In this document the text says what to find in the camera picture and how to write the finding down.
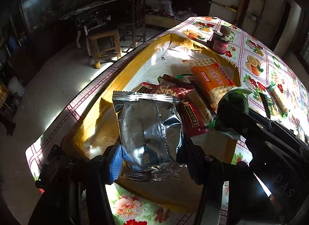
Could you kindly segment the dark green triangular snack packet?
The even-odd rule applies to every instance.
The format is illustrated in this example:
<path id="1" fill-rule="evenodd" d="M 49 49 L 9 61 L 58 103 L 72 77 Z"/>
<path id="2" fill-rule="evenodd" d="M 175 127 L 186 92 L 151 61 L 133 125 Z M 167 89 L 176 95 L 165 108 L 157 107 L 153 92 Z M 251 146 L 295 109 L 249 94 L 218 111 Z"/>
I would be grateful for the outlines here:
<path id="1" fill-rule="evenodd" d="M 243 115 L 249 113 L 248 95 L 251 90 L 234 87 L 218 103 L 214 129 L 234 140 L 240 140 Z"/>

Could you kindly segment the yellow green cracker pack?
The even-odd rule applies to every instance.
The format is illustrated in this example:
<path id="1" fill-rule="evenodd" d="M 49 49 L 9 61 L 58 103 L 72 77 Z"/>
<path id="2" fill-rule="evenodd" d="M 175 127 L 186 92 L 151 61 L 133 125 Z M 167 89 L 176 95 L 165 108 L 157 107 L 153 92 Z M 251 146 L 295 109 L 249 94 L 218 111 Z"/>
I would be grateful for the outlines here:
<path id="1" fill-rule="evenodd" d="M 279 120 L 288 116 L 288 105 L 285 102 L 283 89 L 279 84 L 271 84 L 264 89 L 265 102 L 263 103 L 266 115 L 271 120 Z"/>

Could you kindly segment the red small snack bar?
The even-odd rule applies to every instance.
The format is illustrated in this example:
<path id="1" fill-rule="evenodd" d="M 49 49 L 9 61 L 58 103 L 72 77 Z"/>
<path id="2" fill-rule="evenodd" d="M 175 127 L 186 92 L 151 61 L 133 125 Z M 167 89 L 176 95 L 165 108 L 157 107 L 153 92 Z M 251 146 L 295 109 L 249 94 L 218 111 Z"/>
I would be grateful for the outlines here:
<path id="1" fill-rule="evenodd" d="M 192 102 L 181 101 L 177 105 L 177 110 L 182 119 L 183 132 L 185 135 L 191 138 L 208 133 L 204 121 Z"/>

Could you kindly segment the orange soda cracker pack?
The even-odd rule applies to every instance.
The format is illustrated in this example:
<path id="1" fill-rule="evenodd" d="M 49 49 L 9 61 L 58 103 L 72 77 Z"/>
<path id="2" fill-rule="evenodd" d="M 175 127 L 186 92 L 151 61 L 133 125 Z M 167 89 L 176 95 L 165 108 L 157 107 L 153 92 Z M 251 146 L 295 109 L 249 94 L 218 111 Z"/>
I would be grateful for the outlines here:
<path id="1" fill-rule="evenodd" d="M 195 83 L 207 98 L 213 111 L 217 111 L 219 101 L 236 87 L 233 80 L 213 58 L 182 61 L 192 72 Z"/>

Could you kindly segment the silver foil snack packet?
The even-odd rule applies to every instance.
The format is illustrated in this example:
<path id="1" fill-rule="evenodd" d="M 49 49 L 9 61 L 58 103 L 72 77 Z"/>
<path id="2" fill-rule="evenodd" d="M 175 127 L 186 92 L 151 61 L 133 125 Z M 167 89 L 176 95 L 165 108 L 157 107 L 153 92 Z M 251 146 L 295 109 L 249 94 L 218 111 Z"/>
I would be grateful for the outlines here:
<path id="1" fill-rule="evenodd" d="M 125 175 L 131 181 L 156 182 L 176 176 L 183 165 L 177 152 L 183 124 L 173 95 L 114 91 Z"/>

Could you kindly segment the dark red brown snack packet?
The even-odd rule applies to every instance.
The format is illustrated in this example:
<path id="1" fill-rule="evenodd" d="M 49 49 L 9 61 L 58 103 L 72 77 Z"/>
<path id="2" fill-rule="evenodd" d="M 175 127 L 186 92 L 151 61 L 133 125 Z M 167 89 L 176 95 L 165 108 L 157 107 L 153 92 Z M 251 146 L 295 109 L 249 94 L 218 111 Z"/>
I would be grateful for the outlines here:
<path id="1" fill-rule="evenodd" d="M 151 84 L 148 82 L 140 83 L 135 92 L 146 94 L 164 94 L 177 97 L 183 100 L 188 93 L 194 89 L 194 85 L 183 82 L 175 77 L 164 74 L 158 77 L 159 84 Z"/>

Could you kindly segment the green blue striped snack packet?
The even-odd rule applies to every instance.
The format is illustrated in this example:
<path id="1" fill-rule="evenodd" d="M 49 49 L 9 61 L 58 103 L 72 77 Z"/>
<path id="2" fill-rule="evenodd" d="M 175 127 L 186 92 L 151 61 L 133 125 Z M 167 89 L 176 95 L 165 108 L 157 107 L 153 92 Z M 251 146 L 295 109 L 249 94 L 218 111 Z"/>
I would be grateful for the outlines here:
<path id="1" fill-rule="evenodd" d="M 203 120 L 205 126 L 210 125 L 213 122 L 215 115 L 208 108 L 199 93 L 195 89 L 193 89 L 188 93 L 188 98 L 196 107 L 197 112 L 199 113 L 199 116 Z"/>

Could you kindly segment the gold rimmed white tray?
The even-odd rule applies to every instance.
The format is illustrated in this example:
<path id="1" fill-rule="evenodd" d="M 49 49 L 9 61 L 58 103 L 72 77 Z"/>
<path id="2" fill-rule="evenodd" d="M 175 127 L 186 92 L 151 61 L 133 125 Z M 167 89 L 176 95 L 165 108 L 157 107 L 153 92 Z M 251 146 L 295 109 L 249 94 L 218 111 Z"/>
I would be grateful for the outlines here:
<path id="1" fill-rule="evenodd" d="M 99 98 L 86 107 L 82 119 L 62 139 L 61 148 L 75 159 L 89 161 L 103 154 L 119 137 L 118 123 L 112 103 L 113 91 L 134 91 L 142 82 L 157 83 L 159 76 L 188 74 L 184 63 L 189 59 L 212 57 L 240 86 L 237 66 L 217 53 L 176 34 L 166 34 L 140 51 L 112 80 Z M 121 175 L 116 184 L 125 190 L 165 207 L 186 212 L 195 212 L 202 187 L 190 178 L 187 168 L 179 170 L 179 178 L 166 178 L 158 182 L 129 181 Z"/>

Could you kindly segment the dark jar with cork lid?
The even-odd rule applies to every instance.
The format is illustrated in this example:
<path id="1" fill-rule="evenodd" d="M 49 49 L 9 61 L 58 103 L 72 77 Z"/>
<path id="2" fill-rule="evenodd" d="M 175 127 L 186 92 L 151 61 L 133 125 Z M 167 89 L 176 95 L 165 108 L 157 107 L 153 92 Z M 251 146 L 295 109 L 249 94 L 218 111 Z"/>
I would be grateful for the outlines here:
<path id="1" fill-rule="evenodd" d="M 215 30 L 211 40 L 211 49 L 222 55 L 226 53 L 229 45 L 229 36 L 231 29 L 227 26 L 221 26 L 219 31 Z"/>

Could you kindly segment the wooden stool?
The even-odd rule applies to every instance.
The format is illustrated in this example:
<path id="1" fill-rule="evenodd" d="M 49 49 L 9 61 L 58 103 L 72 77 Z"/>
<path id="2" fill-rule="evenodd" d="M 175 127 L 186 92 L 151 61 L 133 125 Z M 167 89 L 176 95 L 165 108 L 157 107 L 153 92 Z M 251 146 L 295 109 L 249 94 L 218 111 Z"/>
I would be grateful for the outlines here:
<path id="1" fill-rule="evenodd" d="M 87 33 L 86 38 L 96 69 L 101 68 L 101 58 L 109 59 L 112 56 L 117 57 L 118 60 L 121 58 L 122 50 L 117 28 L 92 29 Z"/>

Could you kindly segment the black coffee table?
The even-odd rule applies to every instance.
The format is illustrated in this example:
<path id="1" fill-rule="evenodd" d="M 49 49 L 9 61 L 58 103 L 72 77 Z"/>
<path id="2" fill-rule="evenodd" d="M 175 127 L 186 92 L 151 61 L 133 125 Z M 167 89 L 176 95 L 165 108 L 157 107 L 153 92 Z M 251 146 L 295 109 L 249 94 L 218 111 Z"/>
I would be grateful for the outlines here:
<path id="1" fill-rule="evenodd" d="M 60 20 L 72 22 L 75 25 L 76 45 L 80 49 L 80 37 L 82 32 L 87 35 L 87 26 L 95 22 L 97 22 L 98 27 L 106 22 L 120 22 L 126 3 L 127 0 L 99 0 L 65 14 L 60 17 Z"/>

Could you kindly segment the dark wooden chair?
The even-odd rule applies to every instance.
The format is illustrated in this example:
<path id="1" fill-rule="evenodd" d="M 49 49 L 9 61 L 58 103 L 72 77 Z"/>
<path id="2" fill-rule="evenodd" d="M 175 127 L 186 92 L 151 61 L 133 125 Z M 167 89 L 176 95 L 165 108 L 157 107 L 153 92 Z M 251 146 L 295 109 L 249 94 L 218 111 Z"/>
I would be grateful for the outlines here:
<path id="1" fill-rule="evenodd" d="M 146 0 L 128 0 L 122 24 L 123 40 L 132 38 L 132 48 L 146 41 Z"/>

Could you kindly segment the large fish tank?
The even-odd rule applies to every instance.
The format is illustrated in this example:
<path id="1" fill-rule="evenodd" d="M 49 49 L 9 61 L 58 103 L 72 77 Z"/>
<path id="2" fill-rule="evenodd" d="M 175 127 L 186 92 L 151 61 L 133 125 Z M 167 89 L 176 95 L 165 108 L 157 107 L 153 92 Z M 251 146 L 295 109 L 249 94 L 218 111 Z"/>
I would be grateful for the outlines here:
<path id="1" fill-rule="evenodd" d="M 21 0 L 21 10 L 27 29 L 30 33 L 43 28 L 47 22 L 51 9 L 51 0 Z"/>

